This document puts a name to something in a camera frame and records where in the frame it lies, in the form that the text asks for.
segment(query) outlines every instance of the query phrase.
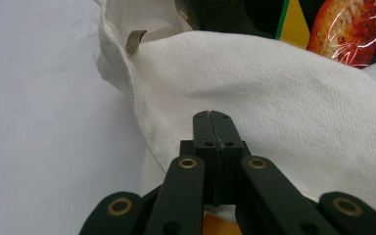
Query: black object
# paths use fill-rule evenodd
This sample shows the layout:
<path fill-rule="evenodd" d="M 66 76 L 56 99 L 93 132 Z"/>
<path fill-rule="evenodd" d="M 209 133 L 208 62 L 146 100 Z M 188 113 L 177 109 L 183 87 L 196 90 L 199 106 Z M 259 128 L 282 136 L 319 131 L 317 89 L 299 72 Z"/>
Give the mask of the black object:
<path fill-rule="evenodd" d="M 174 0 L 183 19 L 196 30 L 274 38 L 284 0 Z"/>
<path fill-rule="evenodd" d="M 309 32 L 312 32 L 316 15 L 324 2 L 325 0 L 299 0 Z"/>
<path fill-rule="evenodd" d="M 143 198 L 104 199 L 80 235 L 198 235 L 204 205 L 236 205 L 245 235 L 376 234 L 376 211 L 339 192 L 305 198 L 269 159 L 252 156 L 228 115 L 193 117 L 194 140 L 181 141 L 164 184 Z"/>

